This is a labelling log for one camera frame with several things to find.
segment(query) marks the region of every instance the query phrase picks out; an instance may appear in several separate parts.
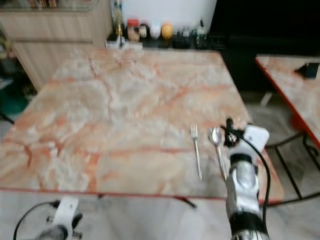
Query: red jar lid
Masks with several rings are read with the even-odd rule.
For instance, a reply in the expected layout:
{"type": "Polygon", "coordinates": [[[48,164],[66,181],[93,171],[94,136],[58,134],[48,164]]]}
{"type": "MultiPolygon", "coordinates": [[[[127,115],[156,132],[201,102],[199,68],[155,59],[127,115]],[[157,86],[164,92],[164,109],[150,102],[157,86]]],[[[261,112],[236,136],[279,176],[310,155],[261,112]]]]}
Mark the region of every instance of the red jar lid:
{"type": "Polygon", "coordinates": [[[128,27],[138,27],[139,26],[139,20],[136,18],[128,19],[128,27]]]}

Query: wooden cabinet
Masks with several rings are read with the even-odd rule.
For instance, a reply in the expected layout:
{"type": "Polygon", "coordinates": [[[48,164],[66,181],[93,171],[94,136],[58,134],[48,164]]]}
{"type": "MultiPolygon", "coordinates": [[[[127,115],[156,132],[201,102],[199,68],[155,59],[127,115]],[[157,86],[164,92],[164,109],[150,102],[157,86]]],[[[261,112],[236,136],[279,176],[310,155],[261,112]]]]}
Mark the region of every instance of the wooden cabinet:
{"type": "Polygon", "coordinates": [[[104,48],[112,31],[110,0],[96,0],[87,11],[2,10],[0,22],[37,91],[71,52],[89,45],[104,48]]]}
{"type": "Polygon", "coordinates": [[[88,45],[91,43],[13,42],[13,48],[37,91],[52,78],[70,52],[88,45]]]}

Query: cabinet door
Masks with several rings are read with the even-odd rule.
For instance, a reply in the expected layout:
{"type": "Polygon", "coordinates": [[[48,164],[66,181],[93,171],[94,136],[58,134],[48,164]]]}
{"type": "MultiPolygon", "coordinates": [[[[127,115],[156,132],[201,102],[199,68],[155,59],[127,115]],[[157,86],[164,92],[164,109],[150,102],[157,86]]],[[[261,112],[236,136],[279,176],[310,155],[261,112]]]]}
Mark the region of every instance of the cabinet door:
{"type": "Polygon", "coordinates": [[[91,43],[13,42],[15,53],[37,91],[52,78],[71,52],[89,45],[91,43]]]}

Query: orange ball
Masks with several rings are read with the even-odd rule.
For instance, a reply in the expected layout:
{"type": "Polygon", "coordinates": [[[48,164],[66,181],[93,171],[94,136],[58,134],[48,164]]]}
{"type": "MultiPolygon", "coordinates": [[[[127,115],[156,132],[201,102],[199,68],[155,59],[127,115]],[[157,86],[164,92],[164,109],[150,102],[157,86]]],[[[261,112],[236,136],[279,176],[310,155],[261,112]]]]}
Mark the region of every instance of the orange ball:
{"type": "Polygon", "coordinates": [[[161,35],[164,39],[170,39],[172,35],[174,34],[174,28],[171,24],[167,23],[163,25],[161,30],[161,35]]]}

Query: white ball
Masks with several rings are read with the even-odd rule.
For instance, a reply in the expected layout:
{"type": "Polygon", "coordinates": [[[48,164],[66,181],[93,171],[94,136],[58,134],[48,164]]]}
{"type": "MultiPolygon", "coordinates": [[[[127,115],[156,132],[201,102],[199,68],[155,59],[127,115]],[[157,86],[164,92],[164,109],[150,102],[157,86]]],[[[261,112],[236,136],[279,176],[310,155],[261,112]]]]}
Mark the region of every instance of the white ball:
{"type": "Polygon", "coordinates": [[[161,34],[161,26],[160,24],[152,24],[150,27],[150,36],[153,39],[157,39],[161,34]]]}

